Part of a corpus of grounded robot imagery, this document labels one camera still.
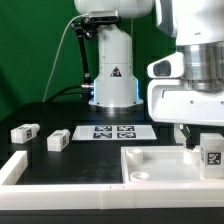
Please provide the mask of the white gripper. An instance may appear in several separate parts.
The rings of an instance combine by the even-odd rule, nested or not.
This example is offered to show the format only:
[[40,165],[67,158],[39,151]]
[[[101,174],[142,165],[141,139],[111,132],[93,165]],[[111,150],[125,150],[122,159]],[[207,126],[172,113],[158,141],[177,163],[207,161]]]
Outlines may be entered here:
[[[148,111],[156,122],[224,126],[224,91],[188,89],[180,79],[154,79],[147,90]],[[193,149],[187,125],[181,125],[183,143]]]

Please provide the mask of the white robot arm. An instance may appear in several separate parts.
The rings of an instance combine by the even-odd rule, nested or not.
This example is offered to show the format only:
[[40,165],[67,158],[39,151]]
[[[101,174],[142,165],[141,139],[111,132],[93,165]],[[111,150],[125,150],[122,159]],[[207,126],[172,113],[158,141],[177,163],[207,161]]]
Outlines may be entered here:
[[95,108],[140,104],[132,39],[116,23],[156,11],[156,25],[176,52],[147,66],[148,111],[156,122],[224,126],[224,0],[74,0],[86,29],[98,32]]

